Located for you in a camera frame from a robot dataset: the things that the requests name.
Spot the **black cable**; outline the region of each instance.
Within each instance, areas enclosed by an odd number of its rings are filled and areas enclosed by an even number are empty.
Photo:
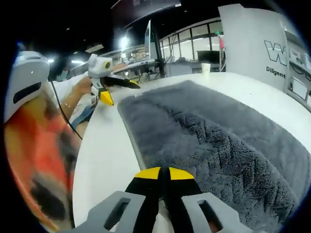
[[[302,72],[302,73],[299,73],[297,70],[295,70],[294,66],[292,66],[292,68],[293,68],[293,70],[294,70],[297,74],[303,74],[303,72]]]
[[[58,103],[58,106],[59,106],[59,109],[60,109],[60,111],[62,112],[62,114],[63,114],[63,117],[64,117],[64,119],[65,119],[65,121],[70,125],[70,127],[72,128],[72,130],[79,136],[79,138],[81,138],[81,140],[82,140],[82,137],[77,133],[77,131],[73,128],[73,126],[70,124],[70,122],[69,122],[69,120],[66,118],[66,116],[65,116],[65,113],[64,113],[64,111],[63,111],[63,109],[62,109],[62,107],[60,106],[60,102],[59,102],[59,99],[58,99],[58,95],[57,95],[57,92],[56,92],[56,89],[55,89],[55,86],[54,86],[54,84],[53,84],[53,82],[51,82],[51,84],[52,84],[52,87],[53,87],[53,90],[54,90],[54,93],[55,93],[55,95],[56,95],[56,100],[57,100],[57,103]]]

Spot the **gray plush mat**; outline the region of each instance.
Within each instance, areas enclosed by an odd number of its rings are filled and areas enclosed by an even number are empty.
[[[128,97],[118,110],[146,167],[189,171],[254,230],[276,232],[311,184],[310,154],[290,133],[191,81]]]

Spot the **ceiling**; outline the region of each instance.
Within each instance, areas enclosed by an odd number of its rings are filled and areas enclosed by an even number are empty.
[[[54,1],[50,5],[42,3],[40,10],[29,2],[21,5],[16,14],[18,23],[15,32],[18,40],[24,42],[28,49],[39,51],[47,57],[87,59],[89,54],[85,50],[97,44],[104,46],[100,53],[119,49],[118,41],[125,30],[113,25],[110,9],[117,0],[104,0],[104,3],[88,0],[76,5],[64,2],[68,1]],[[159,38],[162,38],[193,23],[218,17],[218,6],[239,2],[246,7],[270,9],[262,0],[253,0],[251,3],[245,0],[209,1],[208,7],[205,7],[207,4],[203,0],[181,0],[182,7],[164,10],[134,23],[130,31],[135,38],[134,44],[143,43],[149,19],[152,19]]]

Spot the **desk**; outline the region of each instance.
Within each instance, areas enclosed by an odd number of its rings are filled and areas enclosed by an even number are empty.
[[[122,88],[111,93],[115,106],[98,104],[86,129],[73,183],[73,216],[78,226],[89,210],[117,190],[125,190],[136,173],[138,161],[117,110],[125,97],[185,80],[232,97],[270,118],[311,153],[311,114],[283,92],[234,73],[189,74],[143,83],[141,89]],[[167,233],[169,225],[158,215],[154,232]]]

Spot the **person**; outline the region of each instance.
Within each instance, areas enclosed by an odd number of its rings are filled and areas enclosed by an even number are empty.
[[[126,66],[119,64],[113,67],[113,70]],[[87,72],[70,78],[62,82],[53,81],[45,83],[45,90],[53,100],[54,104],[59,107],[57,98],[60,102],[63,117],[69,120],[72,127],[83,138],[88,122],[93,114],[96,103],[96,96],[91,95],[91,78]]]

